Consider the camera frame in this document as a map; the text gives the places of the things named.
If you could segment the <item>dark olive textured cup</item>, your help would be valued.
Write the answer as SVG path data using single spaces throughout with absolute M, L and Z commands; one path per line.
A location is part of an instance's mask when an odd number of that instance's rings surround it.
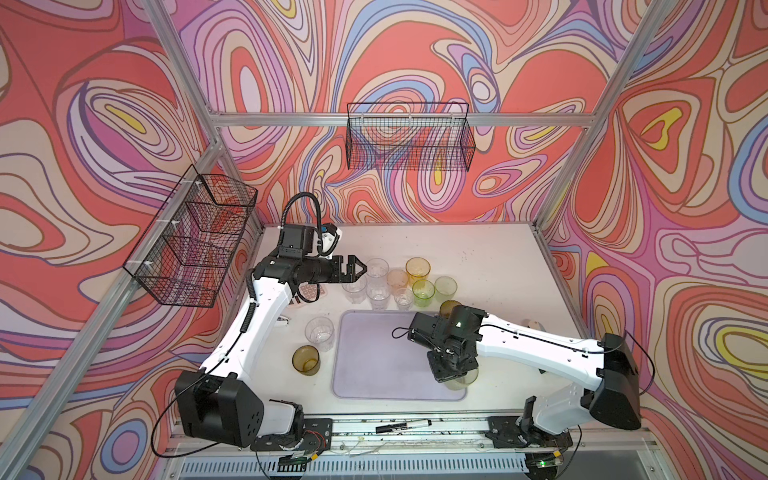
M 462 303 L 459 302 L 459 301 L 456 301 L 456 300 L 446 300 L 446 301 L 444 301 L 440 305 L 439 315 L 442 318 L 449 319 L 451 314 L 452 314 L 452 312 L 453 312 L 453 310 L 456 307 L 461 306 L 461 305 L 462 305 Z

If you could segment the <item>pale green frosted large cup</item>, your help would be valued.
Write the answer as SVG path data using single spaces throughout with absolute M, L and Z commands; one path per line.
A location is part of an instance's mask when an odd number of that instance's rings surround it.
M 457 377 L 457 378 L 446 381 L 444 383 L 444 386 L 452 391 L 465 390 L 470 385 L 475 383 L 478 377 L 479 377 L 479 370 L 473 369 L 461 377 Z

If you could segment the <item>bright green cup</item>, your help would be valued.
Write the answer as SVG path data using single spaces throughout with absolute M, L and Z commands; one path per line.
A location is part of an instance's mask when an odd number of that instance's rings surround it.
M 414 305 L 418 308 L 427 308 L 435 295 L 434 284 L 428 279 L 419 279 L 412 285 Z

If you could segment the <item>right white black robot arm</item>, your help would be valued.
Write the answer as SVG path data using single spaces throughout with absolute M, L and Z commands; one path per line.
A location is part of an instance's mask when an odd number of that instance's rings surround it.
M 624 337 L 579 339 L 513 324 L 460 305 L 449 317 L 415 314 L 409 341 L 427 350 L 434 379 L 446 383 L 478 368 L 481 357 L 510 360 L 569 381 L 549 396 L 528 397 L 522 415 L 489 438 L 513 448 L 543 446 L 591 421 L 635 431 L 641 426 L 639 370 Z

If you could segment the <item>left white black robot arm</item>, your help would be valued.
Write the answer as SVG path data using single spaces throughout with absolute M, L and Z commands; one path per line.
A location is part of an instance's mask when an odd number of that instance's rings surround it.
M 182 373 L 175 401 L 188 437 L 249 447 L 269 435 L 296 436 L 301 406 L 263 400 L 252 370 L 276 321 L 302 284 L 351 284 L 367 273 L 354 255 L 260 260 L 246 279 L 247 296 L 229 330 L 198 370 Z

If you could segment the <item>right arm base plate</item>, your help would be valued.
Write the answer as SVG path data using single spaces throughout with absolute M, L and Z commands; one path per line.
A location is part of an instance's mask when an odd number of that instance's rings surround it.
M 491 440 L 493 446 L 503 448 L 550 448 L 566 450 L 573 446 L 570 433 L 564 432 L 552 435 L 529 427 L 524 430 L 518 416 L 491 416 L 488 418 L 488 429 L 484 436 Z

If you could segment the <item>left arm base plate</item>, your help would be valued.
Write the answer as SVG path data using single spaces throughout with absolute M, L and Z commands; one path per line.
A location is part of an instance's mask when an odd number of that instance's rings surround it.
M 254 452 L 322 453 L 332 446 L 333 420 L 330 417 L 304 418 L 286 434 L 259 437 Z

